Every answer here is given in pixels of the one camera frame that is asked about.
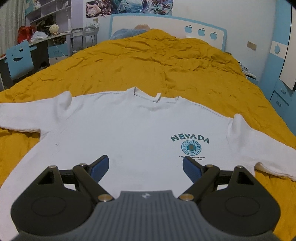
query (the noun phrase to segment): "blue wardrobe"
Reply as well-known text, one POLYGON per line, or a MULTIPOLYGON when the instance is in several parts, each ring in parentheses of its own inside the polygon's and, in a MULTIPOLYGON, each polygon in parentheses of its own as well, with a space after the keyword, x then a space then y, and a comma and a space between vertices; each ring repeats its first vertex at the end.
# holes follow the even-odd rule
POLYGON ((296 10, 292 9, 286 0, 277 0, 271 50, 258 86, 294 135, 296 135, 295 39, 296 10), (292 67, 293 58, 295 58, 295 67, 292 67))

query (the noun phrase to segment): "gray gripper base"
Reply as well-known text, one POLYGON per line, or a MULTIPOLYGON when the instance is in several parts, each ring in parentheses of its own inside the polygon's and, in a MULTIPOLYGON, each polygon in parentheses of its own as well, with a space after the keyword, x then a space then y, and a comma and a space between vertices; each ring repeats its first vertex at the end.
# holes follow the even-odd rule
POLYGON ((267 232, 253 237, 228 235, 206 222, 194 202, 172 191, 121 192, 99 203, 80 227, 61 235, 21 233, 14 241, 279 241, 267 232))

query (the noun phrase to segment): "headboard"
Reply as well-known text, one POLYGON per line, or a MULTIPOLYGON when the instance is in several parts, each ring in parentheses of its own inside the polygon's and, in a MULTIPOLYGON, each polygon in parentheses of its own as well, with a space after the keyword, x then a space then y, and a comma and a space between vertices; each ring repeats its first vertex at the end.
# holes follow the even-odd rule
POLYGON ((225 50, 226 29, 191 20, 157 14, 112 14, 109 37, 117 30, 133 29, 138 24, 148 24, 150 28, 161 29, 177 38, 198 38, 213 47, 225 50))

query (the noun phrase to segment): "light switch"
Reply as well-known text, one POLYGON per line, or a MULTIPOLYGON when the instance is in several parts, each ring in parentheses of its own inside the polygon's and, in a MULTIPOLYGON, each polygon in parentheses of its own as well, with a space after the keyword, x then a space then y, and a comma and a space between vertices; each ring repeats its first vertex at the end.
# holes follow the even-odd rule
POLYGON ((254 50, 254 51, 256 51, 256 49, 257 49, 257 45, 256 44, 253 44, 250 41, 248 41, 247 47, 250 48, 250 49, 252 49, 252 50, 254 50))

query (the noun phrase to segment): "red bag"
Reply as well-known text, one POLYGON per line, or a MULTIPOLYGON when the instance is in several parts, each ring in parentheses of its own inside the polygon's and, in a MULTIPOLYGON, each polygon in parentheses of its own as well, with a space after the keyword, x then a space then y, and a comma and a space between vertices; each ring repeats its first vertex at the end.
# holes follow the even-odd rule
POLYGON ((22 26, 19 28, 19 33, 18 33, 18 37, 17 37, 17 42, 21 43, 24 40, 30 40, 34 34, 34 32, 36 31, 36 29, 32 26, 30 27, 25 27, 22 26))

